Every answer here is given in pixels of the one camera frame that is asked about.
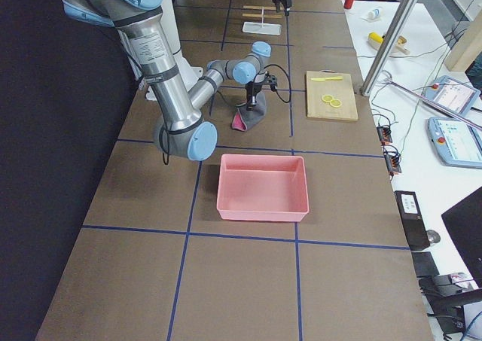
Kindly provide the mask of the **lemon slice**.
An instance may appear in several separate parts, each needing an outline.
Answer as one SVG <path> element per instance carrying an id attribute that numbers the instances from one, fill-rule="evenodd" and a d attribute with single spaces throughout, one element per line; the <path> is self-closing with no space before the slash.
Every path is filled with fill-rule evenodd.
<path id="1" fill-rule="evenodd" d="M 333 108 L 340 108 L 342 106 L 342 102 L 339 99 L 332 99 L 330 101 L 330 106 Z"/>
<path id="2" fill-rule="evenodd" d="M 326 94 L 322 96 L 322 101 L 326 103 L 331 103 L 334 97 L 332 95 Z"/>

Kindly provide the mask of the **orange connector block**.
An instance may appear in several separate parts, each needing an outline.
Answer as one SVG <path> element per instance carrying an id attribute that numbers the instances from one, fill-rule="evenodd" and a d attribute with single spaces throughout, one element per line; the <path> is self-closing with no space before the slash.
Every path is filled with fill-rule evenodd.
<path id="1" fill-rule="evenodd" d="M 383 147 L 383 156 L 386 167 L 391 177 L 401 174 L 401 154 L 397 148 L 386 145 Z"/>
<path id="2" fill-rule="evenodd" d="M 382 145 L 390 145 L 392 143 L 392 131 L 389 124 L 379 125 L 376 130 Z"/>

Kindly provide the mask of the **pink plastic bin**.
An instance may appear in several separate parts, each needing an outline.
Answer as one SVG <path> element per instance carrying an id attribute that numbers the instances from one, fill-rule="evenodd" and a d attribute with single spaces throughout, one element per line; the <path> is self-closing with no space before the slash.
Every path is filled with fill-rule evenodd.
<path id="1" fill-rule="evenodd" d="M 223 154 L 216 208 L 225 220 L 301 221 L 310 211 L 304 158 Z"/>

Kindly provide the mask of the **wooden board upright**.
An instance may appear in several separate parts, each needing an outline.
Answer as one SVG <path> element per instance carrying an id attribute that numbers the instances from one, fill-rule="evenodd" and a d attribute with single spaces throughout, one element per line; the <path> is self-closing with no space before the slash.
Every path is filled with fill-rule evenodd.
<path id="1" fill-rule="evenodd" d="M 481 11 L 471 21 L 462 37 L 452 47 L 445 66 L 451 72 L 464 72 L 481 52 Z"/>

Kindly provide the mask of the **yellow plastic knife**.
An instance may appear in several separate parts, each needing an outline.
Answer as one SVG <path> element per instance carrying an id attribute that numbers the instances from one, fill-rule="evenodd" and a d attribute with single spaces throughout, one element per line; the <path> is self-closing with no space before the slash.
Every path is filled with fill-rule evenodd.
<path id="1" fill-rule="evenodd" d="M 311 81 L 315 82 L 326 82 L 326 81 L 342 81 L 343 76 L 332 76 L 332 77 L 323 77 L 323 78 L 310 78 Z"/>

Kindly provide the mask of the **wooden rack rod outer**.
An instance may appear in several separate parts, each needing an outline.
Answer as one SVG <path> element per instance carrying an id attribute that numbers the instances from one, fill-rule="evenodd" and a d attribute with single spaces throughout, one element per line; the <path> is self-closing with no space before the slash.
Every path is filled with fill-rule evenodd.
<path id="1" fill-rule="evenodd" d="M 243 9 L 249 9 L 249 10 L 269 10 L 269 11 L 274 11 L 276 10 L 276 7 L 274 6 L 266 6 L 266 5 L 243 5 Z"/>

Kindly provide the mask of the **lemon slice near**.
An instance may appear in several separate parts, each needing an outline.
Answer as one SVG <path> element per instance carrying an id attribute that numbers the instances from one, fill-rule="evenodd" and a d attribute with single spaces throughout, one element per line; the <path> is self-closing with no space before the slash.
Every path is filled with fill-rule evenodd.
<path id="1" fill-rule="evenodd" d="M 342 102 L 339 99 L 332 99 L 330 101 L 330 106 L 333 108 L 340 108 L 342 106 Z"/>

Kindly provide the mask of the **white rack tray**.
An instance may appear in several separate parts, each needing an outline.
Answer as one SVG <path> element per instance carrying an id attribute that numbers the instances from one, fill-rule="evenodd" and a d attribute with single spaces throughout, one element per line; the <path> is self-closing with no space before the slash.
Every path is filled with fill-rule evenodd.
<path id="1" fill-rule="evenodd" d="M 272 23 L 256 23 L 245 21 L 242 27 L 243 33 L 257 34 L 257 35 L 275 35 L 281 34 L 282 26 Z"/>

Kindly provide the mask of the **wooden rack rod inner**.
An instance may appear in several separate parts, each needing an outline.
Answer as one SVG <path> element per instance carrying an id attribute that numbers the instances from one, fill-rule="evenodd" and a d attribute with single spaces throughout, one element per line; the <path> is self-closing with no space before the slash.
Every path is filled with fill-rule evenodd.
<path id="1" fill-rule="evenodd" d="M 280 19 L 283 17 L 281 14 L 248 14 L 242 13 L 242 17 L 259 18 L 259 19 Z"/>

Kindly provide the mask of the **beige dustpan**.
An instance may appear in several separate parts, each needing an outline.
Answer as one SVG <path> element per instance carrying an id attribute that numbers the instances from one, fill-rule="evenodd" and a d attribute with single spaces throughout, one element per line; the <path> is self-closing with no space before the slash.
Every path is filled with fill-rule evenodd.
<path id="1" fill-rule="evenodd" d="M 404 55 L 409 55 L 410 51 L 405 47 L 406 44 L 407 44 L 407 39 L 399 35 L 396 43 L 392 46 L 390 53 L 391 54 L 402 53 Z"/>

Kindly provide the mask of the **near teach pendant tablet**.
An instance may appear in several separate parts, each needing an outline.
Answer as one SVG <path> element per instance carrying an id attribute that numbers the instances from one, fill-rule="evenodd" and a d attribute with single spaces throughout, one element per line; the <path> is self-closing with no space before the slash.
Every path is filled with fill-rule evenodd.
<path id="1" fill-rule="evenodd" d="M 481 168 L 481 131 L 459 120 L 430 117 L 429 138 L 445 166 Z"/>

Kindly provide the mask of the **black monitor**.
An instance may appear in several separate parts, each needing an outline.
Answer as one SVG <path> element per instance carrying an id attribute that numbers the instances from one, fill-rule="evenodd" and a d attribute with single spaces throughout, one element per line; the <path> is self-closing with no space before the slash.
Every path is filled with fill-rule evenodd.
<path id="1" fill-rule="evenodd" d="M 481 189 L 455 204 L 441 217 L 468 271 L 481 287 Z"/>

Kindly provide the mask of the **grey pink towel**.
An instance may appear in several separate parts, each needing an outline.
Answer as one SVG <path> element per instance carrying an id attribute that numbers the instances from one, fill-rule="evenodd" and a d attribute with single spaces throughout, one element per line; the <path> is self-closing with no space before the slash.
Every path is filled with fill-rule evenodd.
<path id="1" fill-rule="evenodd" d="M 246 132 L 260 123 L 267 113 L 266 97 L 263 93 L 256 96 L 257 104 L 252 110 L 248 110 L 246 105 L 241 105 L 236 109 L 231 122 L 231 128 L 241 132 Z"/>

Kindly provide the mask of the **teach pendant tablet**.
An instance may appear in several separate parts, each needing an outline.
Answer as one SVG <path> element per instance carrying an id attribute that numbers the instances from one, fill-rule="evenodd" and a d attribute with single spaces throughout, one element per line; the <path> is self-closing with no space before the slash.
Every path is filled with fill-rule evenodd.
<path id="1" fill-rule="evenodd" d="M 481 168 L 481 131 L 459 120 L 430 117 L 429 138 L 445 166 Z"/>
<path id="2" fill-rule="evenodd" d="M 429 101 L 458 115 L 465 116 L 479 98 L 480 91 L 472 85 L 443 75 L 436 78 L 431 85 L 428 85 L 424 89 L 423 95 Z"/>

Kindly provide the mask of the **black box with label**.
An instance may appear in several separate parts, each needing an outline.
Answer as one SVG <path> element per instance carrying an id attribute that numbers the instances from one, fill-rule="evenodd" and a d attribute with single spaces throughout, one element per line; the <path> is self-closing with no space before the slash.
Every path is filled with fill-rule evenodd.
<path id="1" fill-rule="evenodd" d="M 416 194 L 403 190 L 396 190 L 394 194 L 407 244 L 412 251 L 425 250 L 430 246 L 430 242 Z"/>

